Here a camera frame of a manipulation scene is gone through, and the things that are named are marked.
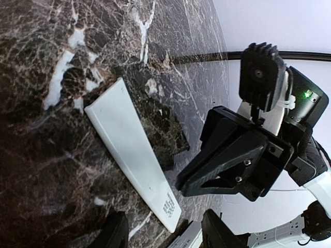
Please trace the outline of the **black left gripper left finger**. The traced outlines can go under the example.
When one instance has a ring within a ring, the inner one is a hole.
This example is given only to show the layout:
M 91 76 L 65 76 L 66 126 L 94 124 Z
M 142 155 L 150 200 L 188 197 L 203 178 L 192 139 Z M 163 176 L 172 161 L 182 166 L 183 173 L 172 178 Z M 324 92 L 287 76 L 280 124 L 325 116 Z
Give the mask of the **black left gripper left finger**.
M 126 248 L 128 236 L 129 225 L 125 212 L 114 212 L 108 217 L 101 233 L 88 248 Z

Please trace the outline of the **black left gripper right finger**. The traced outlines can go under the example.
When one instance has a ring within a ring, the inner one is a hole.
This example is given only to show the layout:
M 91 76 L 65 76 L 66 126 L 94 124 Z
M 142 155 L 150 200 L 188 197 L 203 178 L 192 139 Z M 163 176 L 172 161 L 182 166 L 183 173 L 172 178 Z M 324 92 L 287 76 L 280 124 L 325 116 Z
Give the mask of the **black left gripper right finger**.
M 250 233 L 235 235 L 212 210 L 208 209 L 203 214 L 202 237 L 203 247 L 210 248 L 247 248 Z

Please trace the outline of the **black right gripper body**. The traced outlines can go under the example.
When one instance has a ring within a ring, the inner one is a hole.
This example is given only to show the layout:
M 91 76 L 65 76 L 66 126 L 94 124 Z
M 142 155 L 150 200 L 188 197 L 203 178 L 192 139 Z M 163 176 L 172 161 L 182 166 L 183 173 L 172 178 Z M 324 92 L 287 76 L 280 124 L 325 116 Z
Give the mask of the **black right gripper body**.
M 226 131 L 236 129 L 238 135 L 242 135 L 246 131 L 254 131 L 267 137 L 267 145 L 262 155 L 255 162 L 248 159 L 244 161 L 242 167 L 245 169 L 244 173 L 239 171 L 240 166 L 232 168 L 233 172 L 238 173 L 238 176 L 235 177 L 237 193 L 253 202 L 259 197 L 264 197 L 290 160 L 294 152 L 293 147 L 288 142 L 282 141 L 252 121 L 223 106 L 209 110 L 203 134 L 207 134 L 209 139 L 215 129 Z M 201 149 L 205 147 L 208 139 L 202 143 Z

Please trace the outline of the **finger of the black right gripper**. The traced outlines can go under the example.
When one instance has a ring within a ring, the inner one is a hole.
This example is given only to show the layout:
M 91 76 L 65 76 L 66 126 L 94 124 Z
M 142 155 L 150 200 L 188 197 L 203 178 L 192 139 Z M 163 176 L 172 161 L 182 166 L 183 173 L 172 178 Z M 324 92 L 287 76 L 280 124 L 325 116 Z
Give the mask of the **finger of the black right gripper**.
M 267 145 L 267 137 L 259 132 L 246 131 L 242 135 L 236 129 L 215 129 L 205 147 L 177 176 L 176 188 L 183 196 L 237 193 L 232 168 L 246 159 L 256 161 Z

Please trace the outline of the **white remote battery cover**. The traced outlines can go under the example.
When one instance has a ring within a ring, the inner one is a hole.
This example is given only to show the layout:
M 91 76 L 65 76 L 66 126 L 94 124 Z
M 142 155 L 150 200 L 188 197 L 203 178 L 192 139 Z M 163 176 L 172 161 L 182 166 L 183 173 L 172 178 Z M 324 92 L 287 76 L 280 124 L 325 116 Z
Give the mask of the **white remote battery cover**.
M 165 228 L 173 233 L 182 210 L 160 167 L 120 77 L 85 113 L 117 165 Z

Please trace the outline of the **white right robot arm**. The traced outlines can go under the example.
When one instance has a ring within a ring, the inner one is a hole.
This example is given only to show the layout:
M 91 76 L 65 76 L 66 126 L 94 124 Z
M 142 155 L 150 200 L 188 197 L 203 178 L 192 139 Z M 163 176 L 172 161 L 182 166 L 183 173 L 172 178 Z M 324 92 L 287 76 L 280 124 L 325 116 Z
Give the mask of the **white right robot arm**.
M 204 247 L 305 246 L 330 237 L 330 158 L 312 131 L 328 97 L 293 67 L 242 66 L 237 112 L 212 108 L 201 134 L 201 150 L 178 175 L 184 196 L 265 196 L 282 171 L 315 201 L 287 223 L 234 234 L 213 210 L 202 220 Z

